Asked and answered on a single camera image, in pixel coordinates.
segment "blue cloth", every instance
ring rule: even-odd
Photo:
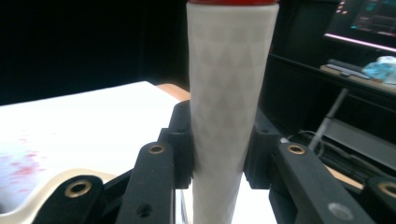
[[[388,77],[396,76],[396,67],[387,63],[369,63],[362,70],[369,77],[386,82]]]

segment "black plastic part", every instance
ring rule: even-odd
[[[267,174],[269,161],[278,147],[279,139],[279,131],[258,109],[244,164],[245,176],[252,189],[270,188],[271,181]]]
[[[374,223],[307,147],[281,144],[274,161],[298,210],[291,223]]]
[[[70,178],[50,195],[33,223],[96,223],[105,208],[102,193],[102,180],[96,176]]]
[[[340,66],[340,67],[343,67],[343,68],[346,68],[346,69],[349,69],[349,70],[352,70],[355,72],[360,72],[360,73],[361,73],[361,70],[363,69],[362,67],[357,66],[355,64],[344,63],[341,61],[337,61],[335,59],[329,59],[329,61],[327,61],[327,63],[334,64],[334,65],[337,65],[337,66]]]
[[[130,170],[105,183],[104,197],[106,208],[98,224],[114,223],[116,221],[122,203],[122,195],[128,186],[132,171]]]
[[[174,223],[173,159],[169,144],[154,142],[140,149],[122,197],[117,224]]]
[[[194,167],[190,101],[175,105],[169,127],[161,130],[158,141],[166,142],[174,149],[175,187],[187,189]]]
[[[360,203],[376,223],[396,221],[396,180],[370,178],[361,193]]]
[[[269,199],[277,224],[294,223],[297,208],[289,195],[282,195],[275,190],[270,190]]]

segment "monitor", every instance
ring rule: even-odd
[[[396,52],[396,0],[341,0],[325,36]]]

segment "textured white surface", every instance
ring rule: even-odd
[[[277,10],[187,4],[195,224],[232,222]]]
[[[183,189],[189,222],[193,223],[192,188]],[[268,199],[269,190],[251,189],[246,179],[242,176],[233,212],[233,224],[265,223],[276,224],[276,218]]]

